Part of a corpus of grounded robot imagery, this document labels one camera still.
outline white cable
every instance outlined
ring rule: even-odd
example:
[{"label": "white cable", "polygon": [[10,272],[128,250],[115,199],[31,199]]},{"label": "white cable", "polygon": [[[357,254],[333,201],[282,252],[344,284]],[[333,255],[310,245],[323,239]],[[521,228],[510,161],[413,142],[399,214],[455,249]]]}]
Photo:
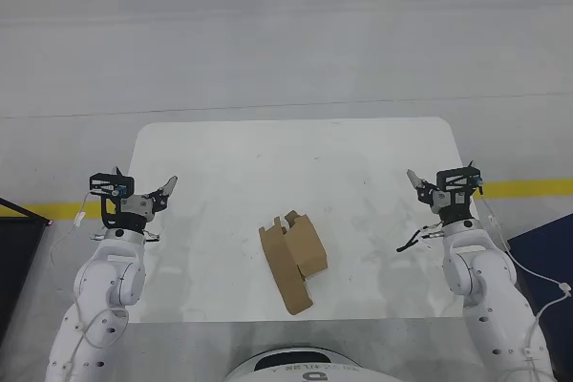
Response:
[{"label": "white cable", "polygon": [[494,212],[493,209],[490,207],[490,205],[489,205],[488,202],[486,201],[486,198],[484,198],[483,195],[481,196],[481,199],[482,199],[482,201],[484,202],[484,204],[486,204],[486,208],[488,208],[488,211],[490,212],[490,215],[491,215],[493,218],[495,218],[494,223],[497,225],[497,232],[498,232],[498,234],[499,234],[500,240],[501,240],[501,242],[503,243],[503,246],[505,247],[505,250],[507,251],[507,254],[508,254],[509,257],[512,259],[512,262],[516,263],[520,268],[522,268],[522,269],[525,270],[526,272],[532,274],[533,276],[537,276],[537,277],[539,277],[540,279],[544,279],[544,280],[546,280],[546,281],[549,281],[550,283],[554,283],[554,284],[556,284],[557,286],[559,286],[559,285],[561,284],[560,282],[558,282],[558,281],[556,281],[556,280],[554,280],[554,279],[551,279],[551,278],[549,278],[549,277],[540,275],[540,274],[537,273],[537,272],[533,272],[532,270],[530,270],[530,269],[527,268],[526,266],[520,264],[520,262],[519,262],[518,260],[516,260],[516,259],[514,258],[514,256],[512,256],[512,252],[509,250],[509,246],[507,245],[507,242],[505,241],[505,239],[503,239],[503,234],[501,233],[501,230],[502,230],[502,229],[501,229],[501,226],[500,226],[500,223],[499,223],[499,219],[497,218],[497,215],[495,215],[495,212]]},{"label": "white cable", "polygon": [[[514,258],[514,255],[512,255],[512,251],[509,249],[509,246],[507,245],[507,242],[505,241],[505,239],[503,238],[503,234],[501,232],[501,226],[500,226],[500,222],[499,219],[497,218],[497,215],[495,215],[495,212],[493,211],[493,209],[490,207],[490,205],[488,204],[488,202],[486,201],[486,198],[484,198],[483,195],[481,195],[481,199],[484,202],[484,204],[486,205],[486,208],[488,208],[488,211],[490,212],[490,217],[492,218],[491,223],[493,223],[496,227],[497,227],[497,232],[499,234],[500,237],[500,241],[502,242],[503,246],[505,247],[505,251],[507,252],[507,255],[509,256],[509,258],[512,260],[512,262],[514,262],[516,265],[518,265],[522,270],[532,274],[533,276],[539,277],[540,279],[543,279],[545,281],[548,281],[550,283],[554,283],[556,284],[561,291],[564,293],[564,295],[561,298],[558,298],[556,300],[550,301],[549,303],[545,304],[540,311],[535,315],[535,322],[533,323],[533,325],[531,325],[531,329],[528,331],[527,335],[526,335],[526,347],[528,349],[530,349],[531,347],[531,343],[533,342],[533,334],[535,333],[535,329],[539,326],[539,321],[541,319],[541,315],[545,312],[545,310],[551,306],[553,306],[554,304],[559,303],[560,301],[566,300],[566,298],[571,297],[571,286],[567,283],[561,283],[559,281],[556,281],[550,277],[547,276],[543,276],[540,275],[537,272],[534,272],[532,270],[530,270],[529,268],[527,268],[526,266],[520,264],[520,262],[518,260],[516,260],[516,258]],[[546,376],[549,376],[550,378],[552,378],[552,380],[556,381],[556,379],[554,378],[554,376],[550,375],[548,372],[546,371],[541,371],[538,370],[537,368],[535,368],[535,364],[533,363],[533,361],[531,360],[531,363],[533,364],[533,367],[531,368],[515,368],[515,369],[511,369],[508,373],[511,374],[514,371],[534,371],[536,372],[536,376],[537,379],[539,380],[539,373],[544,374]]]},{"label": "white cable", "polygon": [[550,378],[552,381],[557,382],[556,378],[554,378],[554,375],[550,374],[547,371],[541,371],[541,370],[535,369],[534,367],[531,367],[531,368],[521,367],[521,368],[508,369],[508,370],[504,371],[503,373],[499,374],[499,376],[497,377],[497,381],[498,382],[508,381],[509,380],[508,377],[516,371],[533,371],[533,372],[545,375],[546,377]]},{"label": "white cable", "polygon": [[80,222],[77,219],[80,216],[81,212],[83,212],[83,208],[85,208],[85,203],[87,202],[87,198],[89,198],[90,195],[92,195],[91,191],[89,191],[87,194],[85,194],[85,198],[83,199],[83,203],[81,204],[80,209],[78,210],[78,213],[76,214],[76,217],[74,218],[73,226],[72,226],[72,228],[70,228],[70,231],[68,231],[61,238],[57,239],[57,241],[55,243],[53,243],[51,245],[51,247],[49,248],[49,259],[51,261],[51,268],[53,269],[53,276],[55,273],[55,262],[53,260],[53,250],[55,249],[56,245],[61,243],[64,239],[66,239],[68,236],[70,236],[70,234],[73,233],[78,228],[77,223],[80,223]]},{"label": "white cable", "polygon": [[[68,236],[70,236],[73,232],[75,232],[79,226],[80,226],[80,221],[82,220],[82,213],[83,213],[83,209],[85,208],[85,204],[87,203],[87,198],[89,198],[89,196],[92,195],[91,191],[88,192],[87,194],[85,194],[85,198],[83,199],[83,203],[80,206],[80,209],[78,210],[78,213],[76,214],[76,217],[74,218],[73,221],[73,226],[70,228],[70,230],[63,235],[61,238],[57,239],[57,241],[55,241],[51,247],[49,248],[49,259],[51,262],[51,268],[53,271],[53,281],[55,282],[56,288],[58,291],[65,291],[64,289],[62,289],[57,280],[56,280],[56,269],[55,269],[55,262],[54,262],[54,258],[53,258],[53,251],[55,250],[55,247],[63,242]],[[70,297],[72,298],[72,300],[74,301],[74,306],[76,308],[76,317],[77,317],[77,322],[81,323],[81,313],[80,313],[80,305],[78,303],[78,300],[76,299],[76,296],[74,296],[73,293],[68,293],[70,295]],[[121,331],[120,335],[113,340],[110,344],[104,345],[104,346],[99,346],[97,344],[94,344],[90,339],[89,336],[87,335],[88,330],[90,329],[90,327],[94,324],[94,322],[97,320],[97,318],[99,318],[99,316],[106,312],[106,311],[124,311],[125,312],[125,327],[123,328],[123,330]],[[76,346],[74,347],[73,353],[70,356],[70,360],[68,361],[68,364],[70,366],[70,369],[68,370],[68,372],[66,373],[65,377],[66,380],[68,380],[68,378],[70,377],[70,372],[72,371],[72,367],[73,367],[73,362],[74,362],[74,358],[76,356],[76,352],[78,351],[78,348],[80,348],[80,344],[82,343],[83,339],[89,344],[89,346],[91,346],[92,348],[96,348],[96,349],[104,349],[107,348],[111,345],[113,345],[116,341],[118,341],[122,336],[123,333],[125,333],[125,330],[127,329],[127,325],[129,323],[129,311],[127,311],[127,309],[125,308],[106,308],[104,310],[102,310],[100,313],[98,313],[91,321],[88,325],[85,325],[84,323],[81,323],[84,326],[84,330],[81,333],[80,338],[78,339],[78,342],[76,343]]]}]

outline cardboard flap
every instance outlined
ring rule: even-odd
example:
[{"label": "cardboard flap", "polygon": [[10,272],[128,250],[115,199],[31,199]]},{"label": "cardboard flap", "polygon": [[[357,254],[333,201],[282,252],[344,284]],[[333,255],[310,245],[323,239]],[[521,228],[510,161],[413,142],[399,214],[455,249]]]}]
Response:
[{"label": "cardboard flap", "polygon": [[280,218],[275,218],[274,225],[268,230],[259,228],[259,236],[286,310],[294,315],[311,307],[312,300],[308,296],[300,270],[290,254]]},{"label": "cardboard flap", "polygon": [[327,269],[327,252],[308,215],[294,218],[294,224],[286,233],[285,239],[290,254],[304,277]]}]

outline black frame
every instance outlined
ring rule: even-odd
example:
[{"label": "black frame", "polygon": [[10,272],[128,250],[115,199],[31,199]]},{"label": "black frame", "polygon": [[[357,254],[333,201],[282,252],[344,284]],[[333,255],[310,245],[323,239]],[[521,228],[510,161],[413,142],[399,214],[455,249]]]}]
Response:
[{"label": "black frame", "polygon": [[0,347],[45,228],[53,222],[0,198],[24,216],[0,218]]}]

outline black cable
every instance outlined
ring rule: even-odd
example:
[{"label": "black cable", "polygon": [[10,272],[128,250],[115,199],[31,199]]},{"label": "black cable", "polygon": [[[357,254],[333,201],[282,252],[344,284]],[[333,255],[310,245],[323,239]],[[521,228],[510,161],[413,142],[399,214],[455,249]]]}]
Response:
[{"label": "black cable", "polygon": [[407,243],[405,243],[405,245],[398,247],[396,250],[397,252],[403,252],[404,250],[408,249],[409,247],[411,247],[412,245],[415,245],[416,243],[418,243],[418,240],[415,240],[416,236],[418,236],[418,234],[420,233],[420,230],[416,230],[415,233],[412,235],[412,237],[408,240]]}]

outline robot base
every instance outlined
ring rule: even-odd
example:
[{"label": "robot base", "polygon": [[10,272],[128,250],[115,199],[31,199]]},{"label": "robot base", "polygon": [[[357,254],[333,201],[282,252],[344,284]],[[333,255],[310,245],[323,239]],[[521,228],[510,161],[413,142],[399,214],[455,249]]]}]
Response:
[{"label": "robot base", "polygon": [[240,376],[262,369],[304,363],[327,363],[358,367],[359,365],[348,357],[335,351],[320,348],[285,348],[270,350],[257,354],[244,361],[232,371],[224,382],[234,380]]}]

